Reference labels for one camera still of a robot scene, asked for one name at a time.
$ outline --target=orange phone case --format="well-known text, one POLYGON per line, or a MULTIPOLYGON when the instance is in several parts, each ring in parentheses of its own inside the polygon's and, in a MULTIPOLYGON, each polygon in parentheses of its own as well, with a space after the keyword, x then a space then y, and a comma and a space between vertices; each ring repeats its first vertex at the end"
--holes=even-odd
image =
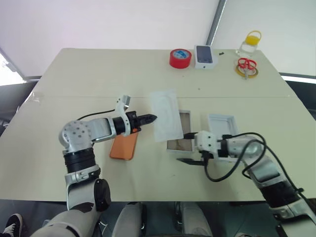
POLYGON ((134 156, 138 132, 127 137, 116 136, 110 151, 110 157, 114 159, 131 160, 134 156))

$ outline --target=red scissors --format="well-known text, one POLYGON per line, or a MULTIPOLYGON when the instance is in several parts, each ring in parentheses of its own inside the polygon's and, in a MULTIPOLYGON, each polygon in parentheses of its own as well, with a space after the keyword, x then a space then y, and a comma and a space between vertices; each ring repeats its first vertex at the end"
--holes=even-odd
POLYGON ((257 66, 257 63, 247 58, 239 58, 238 66, 244 69, 245 79, 248 79, 248 70, 254 70, 257 66))

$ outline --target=open box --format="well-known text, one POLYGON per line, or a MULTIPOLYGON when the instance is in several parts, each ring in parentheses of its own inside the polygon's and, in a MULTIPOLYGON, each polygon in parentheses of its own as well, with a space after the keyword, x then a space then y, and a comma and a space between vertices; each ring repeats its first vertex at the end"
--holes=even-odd
MULTIPOLYGON (((208 124, 210 131, 214 133, 217 137, 217 140, 222 139, 222 135, 237 135, 238 129, 235 121, 235 117, 232 115, 208 115, 208 124)), ((221 149, 220 144, 217 144, 217 149, 221 149)), ((230 157, 218 157, 217 160, 236 162, 236 158, 230 157)))
MULTIPOLYGON (((179 110, 183 134, 192 132, 192 119, 189 110, 179 110)), ((194 140, 177 139, 167 141, 167 151, 192 153, 194 151, 194 140)))

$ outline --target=black sneaker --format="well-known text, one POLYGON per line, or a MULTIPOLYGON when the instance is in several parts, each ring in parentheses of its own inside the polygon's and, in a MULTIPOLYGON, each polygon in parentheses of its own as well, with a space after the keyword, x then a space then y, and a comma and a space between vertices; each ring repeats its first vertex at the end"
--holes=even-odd
POLYGON ((22 227, 22 216, 20 214, 14 214, 8 219, 3 233, 9 234, 11 237, 21 237, 22 227))

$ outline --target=plastic bottle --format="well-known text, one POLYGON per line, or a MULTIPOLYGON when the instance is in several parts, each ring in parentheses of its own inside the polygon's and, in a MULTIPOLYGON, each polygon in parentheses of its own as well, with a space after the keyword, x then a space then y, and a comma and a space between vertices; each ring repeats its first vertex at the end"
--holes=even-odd
POLYGON ((247 37, 244 42, 242 42, 240 48, 236 50, 236 54, 239 57, 250 58, 253 56, 253 53, 256 51, 258 43, 261 39, 260 31, 252 31, 247 34, 247 37))

